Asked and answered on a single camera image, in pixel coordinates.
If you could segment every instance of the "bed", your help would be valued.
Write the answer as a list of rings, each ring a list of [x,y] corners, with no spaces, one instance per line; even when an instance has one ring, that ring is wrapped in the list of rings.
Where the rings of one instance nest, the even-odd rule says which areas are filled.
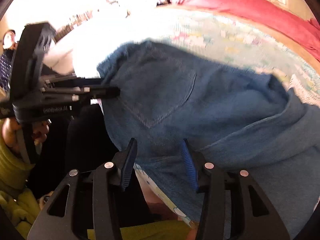
[[[97,77],[98,63],[121,44],[151,39],[247,71],[272,73],[285,88],[293,87],[301,101],[320,106],[320,62],[286,35],[249,19],[210,9],[168,5],[128,18],[110,20],[101,15],[75,31],[72,46],[66,45],[68,53],[56,67],[71,62],[77,76]],[[192,224],[138,163],[134,168],[173,212]]]

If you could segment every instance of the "red blanket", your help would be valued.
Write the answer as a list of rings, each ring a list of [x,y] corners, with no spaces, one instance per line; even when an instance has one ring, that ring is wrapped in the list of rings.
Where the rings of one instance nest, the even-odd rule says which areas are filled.
[[[173,4],[210,8],[267,25],[296,41],[320,61],[320,26],[266,0],[171,0]]]

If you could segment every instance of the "black fabric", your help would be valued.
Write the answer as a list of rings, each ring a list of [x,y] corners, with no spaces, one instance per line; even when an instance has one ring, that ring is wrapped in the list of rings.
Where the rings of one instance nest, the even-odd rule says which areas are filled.
[[[40,159],[32,169],[27,187],[36,199],[55,190],[65,176],[64,158],[69,118],[53,118],[47,140],[42,145]]]
[[[70,170],[95,170],[111,161],[116,152],[118,149],[108,136],[100,106],[84,107],[70,123],[64,118],[52,120],[48,139],[27,186],[40,198],[55,190]],[[92,189],[79,190],[77,199],[79,216],[75,216],[78,217],[75,225],[84,236],[86,229],[92,228]],[[120,227],[154,222],[134,171],[126,191],[116,192],[115,199]]]
[[[293,240],[319,240],[320,239],[320,204],[311,215],[304,228]]]
[[[8,80],[11,69],[11,61],[13,57],[13,49],[5,49],[0,57],[0,86],[5,92],[8,91]],[[56,75],[58,72],[52,70],[47,65],[43,64],[41,76]]]
[[[8,91],[8,79],[14,50],[5,49],[0,57],[0,86]]]

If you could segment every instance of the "bedspread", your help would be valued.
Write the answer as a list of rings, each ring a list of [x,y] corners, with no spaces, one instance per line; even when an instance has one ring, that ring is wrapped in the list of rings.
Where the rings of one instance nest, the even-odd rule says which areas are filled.
[[[210,8],[265,24],[306,48],[320,60],[318,22],[305,21],[266,0],[171,0],[173,4]]]
[[[209,60],[273,73],[286,88],[294,87],[303,102],[320,106],[317,72],[292,50],[249,24],[212,13],[166,8],[112,22],[93,20],[88,27],[100,34],[88,35],[73,52],[78,76],[97,76],[97,64],[121,44],[152,39]]]

